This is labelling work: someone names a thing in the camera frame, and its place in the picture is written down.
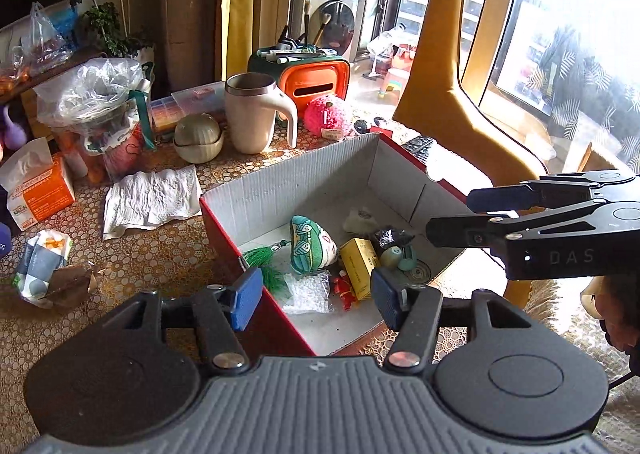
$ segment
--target metal screw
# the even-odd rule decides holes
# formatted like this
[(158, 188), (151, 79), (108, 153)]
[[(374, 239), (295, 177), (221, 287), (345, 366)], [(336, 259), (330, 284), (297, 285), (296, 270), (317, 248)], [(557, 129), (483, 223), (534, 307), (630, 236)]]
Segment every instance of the metal screw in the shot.
[(396, 368), (414, 368), (420, 363), (420, 357), (411, 351), (396, 351), (388, 358), (389, 363)]
[(244, 366), (244, 357), (238, 353), (219, 353), (213, 357), (213, 364), (220, 369), (237, 369)]

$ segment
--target washing machine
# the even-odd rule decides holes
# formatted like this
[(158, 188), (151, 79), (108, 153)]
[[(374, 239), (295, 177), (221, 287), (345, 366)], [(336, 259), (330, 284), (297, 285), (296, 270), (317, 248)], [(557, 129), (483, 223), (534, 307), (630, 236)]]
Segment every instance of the washing machine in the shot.
[[(309, 44), (315, 39), (324, 14), (330, 14), (331, 20), (322, 32), (318, 47), (335, 49), (338, 55), (351, 60), (351, 52), (357, 46), (353, 41), (353, 33), (359, 2), (360, 0), (309, 0)], [(305, 0), (293, 1), (289, 22), (289, 34), (292, 37), (305, 31), (304, 10)]]

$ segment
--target washing machine door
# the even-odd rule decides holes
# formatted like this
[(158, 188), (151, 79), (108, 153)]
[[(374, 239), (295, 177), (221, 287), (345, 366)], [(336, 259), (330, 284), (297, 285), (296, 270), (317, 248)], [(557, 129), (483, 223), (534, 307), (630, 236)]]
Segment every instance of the washing machine door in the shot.
[(344, 55), (351, 46), (353, 31), (356, 27), (356, 12), (351, 4), (343, 0), (328, 0), (321, 4), (309, 18), (309, 42), (316, 37), (324, 14), (331, 15), (331, 21), (326, 25), (317, 46), (331, 48)]

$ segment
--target makeup brush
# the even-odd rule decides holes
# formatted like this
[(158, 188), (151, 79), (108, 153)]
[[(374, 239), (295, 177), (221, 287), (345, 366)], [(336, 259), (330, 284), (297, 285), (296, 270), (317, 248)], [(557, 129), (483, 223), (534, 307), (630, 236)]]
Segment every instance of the makeup brush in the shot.
[(309, 12), (311, 12), (311, 1), (305, 0), (305, 45), (309, 44)]
[(314, 46), (318, 45), (318, 42), (320, 42), (320, 38), (322, 37), (322, 32), (324, 32), (324, 28), (330, 22), (331, 22), (331, 14), (322, 14), (322, 24), (320, 25), (320, 29), (318, 30), (318, 33), (316, 34), (316, 38), (314, 39)]

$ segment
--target white paper towel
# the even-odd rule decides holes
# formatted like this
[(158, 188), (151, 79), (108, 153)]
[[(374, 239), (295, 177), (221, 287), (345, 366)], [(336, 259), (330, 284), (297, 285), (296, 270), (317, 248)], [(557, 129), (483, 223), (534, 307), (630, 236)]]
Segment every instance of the white paper towel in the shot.
[(201, 195), (194, 165), (127, 176), (107, 192), (102, 238), (119, 238), (127, 228), (152, 230), (200, 215)]

